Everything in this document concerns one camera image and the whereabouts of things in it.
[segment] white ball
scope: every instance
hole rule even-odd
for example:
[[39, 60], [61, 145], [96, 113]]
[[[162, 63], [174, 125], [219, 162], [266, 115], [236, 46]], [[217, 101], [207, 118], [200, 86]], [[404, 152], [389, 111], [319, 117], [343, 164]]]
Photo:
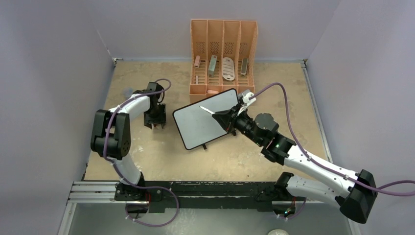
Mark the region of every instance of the white ball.
[[288, 235], [287, 231], [282, 229], [274, 229], [268, 233], [268, 235]]

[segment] white stylus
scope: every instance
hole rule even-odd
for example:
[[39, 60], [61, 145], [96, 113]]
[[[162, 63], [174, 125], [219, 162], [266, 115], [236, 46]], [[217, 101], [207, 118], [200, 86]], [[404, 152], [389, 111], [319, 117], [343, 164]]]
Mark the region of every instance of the white stylus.
[[205, 110], [206, 112], [210, 113], [210, 114], [215, 114], [214, 112], [212, 112], [211, 110], [203, 107], [203, 106], [199, 106], [201, 109]]

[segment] white oval part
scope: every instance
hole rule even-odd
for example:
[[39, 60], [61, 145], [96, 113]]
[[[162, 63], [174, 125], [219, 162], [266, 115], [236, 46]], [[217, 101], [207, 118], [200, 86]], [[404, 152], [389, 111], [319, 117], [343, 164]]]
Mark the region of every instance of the white oval part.
[[229, 57], [224, 57], [222, 61], [222, 77], [225, 80], [235, 80], [235, 68], [233, 66], [233, 60]]
[[282, 229], [275, 229], [268, 233], [268, 235], [288, 235], [287, 231]]

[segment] black plastic bracket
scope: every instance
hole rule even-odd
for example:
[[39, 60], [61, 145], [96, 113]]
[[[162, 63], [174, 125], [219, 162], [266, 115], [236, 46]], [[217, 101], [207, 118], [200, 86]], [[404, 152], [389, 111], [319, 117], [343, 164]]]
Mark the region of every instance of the black plastic bracket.
[[274, 185], [260, 188], [259, 190], [261, 193], [256, 197], [255, 200], [272, 201], [274, 199], [278, 199], [283, 201], [291, 201], [293, 196], [288, 192], [287, 184], [290, 178], [293, 176], [293, 173], [283, 172]]
[[[356, 176], [359, 182], [376, 188], [374, 177], [370, 172], [362, 170]], [[335, 200], [340, 205], [340, 212], [343, 215], [355, 222], [365, 224], [376, 197], [377, 192], [355, 184], [346, 198], [338, 196]]]
[[[141, 174], [137, 185], [141, 187], [146, 186], [143, 174]], [[164, 193], [160, 189], [140, 189], [123, 183], [117, 183], [115, 189], [114, 200], [116, 201], [143, 201], [146, 200], [145, 194], [149, 194], [151, 201], [157, 202], [162, 200]]]
[[[103, 157], [104, 151], [105, 130], [112, 114], [108, 110], [100, 109], [96, 111], [93, 120], [91, 150], [97, 152], [101, 157]], [[114, 132], [110, 133], [108, 138], [107, 155], [121, 160], [130, 151], [130, 116], [125, 113], [116, 114], [112, 127], [114, 127]]]
[[293, 145], [297, 145], [293, 140], [277, 133], [268, 146], [264, 146], [261, 153], [266, 159], [273, 163], [284, 165], [284, 161], [288, 158], [288, 151]]
[[152, 126], [160, 125], [161, 128], [164, 128], [166, 125], [166, 105], [158, 104], [158, 114], [152, 116], [150, 113], [144, 113], [144, 126], [152, 129]]

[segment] floor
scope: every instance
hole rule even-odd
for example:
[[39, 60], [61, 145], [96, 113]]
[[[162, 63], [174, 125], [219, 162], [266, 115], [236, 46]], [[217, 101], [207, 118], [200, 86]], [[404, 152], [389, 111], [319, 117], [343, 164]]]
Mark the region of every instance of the floor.
[[[161, 224], [168, 221], [174, 212], [175, 209], [166, 209], [165, 213], [148, 213], [142, 215], [140, 221]], [[160, 228], [125, 220], [123, 204], [78, 203], [69, 234], [267, 235], [274, 229], [284, 230], [290, 235], [352, 234], [347, 218], [338, 209], [328, 204], [310, 202], [300, 216], [288, 222], [277, 219], [273, 212], [181, 208], [173, 223]]]
[[[207, 145], [207, 150], [186, 150], [172, 117], [174, 110], [189, 104], [190, 62], [121, 61], [105, 102], [105, 109], [122, 103], [123, 90], [142, 90], [149, 81], [168, 78], [172, 87], [166, 92], [167, 125], [150, 130], [140, 116], [131, 123], [132, 158], [146, 180], [167, 181], [275, 181], [281, 172], [302, 177], [302, 172], [280, 166], [265, 159], [261, 148], [239, 134], [227, 135]], [[259, 91], [272, 82], [282, 83], [288, 94], [290, 119], [299, 141], [310, 152], [326, 159], [307, 83], [299, 63], [255, 63], [254, 83]], [[285, 117], [282, 91], [269, 89], [250, 106], [248, 114], [270, 113], [279, 123], [279, 132], [292, 139]], [[98, 154], [91, 152], [85, 180], [118, 180], [111, 167]]]

